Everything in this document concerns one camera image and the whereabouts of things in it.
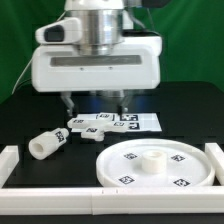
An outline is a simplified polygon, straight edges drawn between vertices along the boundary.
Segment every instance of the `white cylindrical block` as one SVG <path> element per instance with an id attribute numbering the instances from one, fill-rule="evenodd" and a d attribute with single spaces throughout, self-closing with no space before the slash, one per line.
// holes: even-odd
<path id="1" fill-rule="evenodd" d="M 69 132 L 65 128 L 44 132 L 30 141 L 29 150 L 31 155 L 38 160 L 45 159 L 66 143 L 68 135 Z"/>
<path id="2" fill-rule="evenodd" d="M 142 155 L 142 169 L 149 174 L 165 172 L 167 154 L 162 151 L 147 151 Z"/>

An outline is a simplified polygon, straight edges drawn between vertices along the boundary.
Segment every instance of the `paper card with markers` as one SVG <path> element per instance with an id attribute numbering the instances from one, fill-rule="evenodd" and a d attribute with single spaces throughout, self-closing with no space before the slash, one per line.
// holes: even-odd
<path id="1" fill-rule="evenodd" d="M 99 122 L 124 122 L 129 123 L 128 132 L 143 132 L 143 131 L 152 131 L 152 132 L 161 132 L 161 126 L 158 120 L 158 117 L 155 113 L 143 113 L 143 114 L 123 114 L 119 116 L 118 114 L 112 113 L 100 113 L 100 114 L 79 114 L 77 118 L 74 119 L 74 122 L 77 120 L 88 121 L 90 126 L 93 123 L 93 126 L 96 124 L 96 121 Z M 77 128 L 72 128 L 72 132 L 82 132 L 83 129 L 75 126 Z"/>

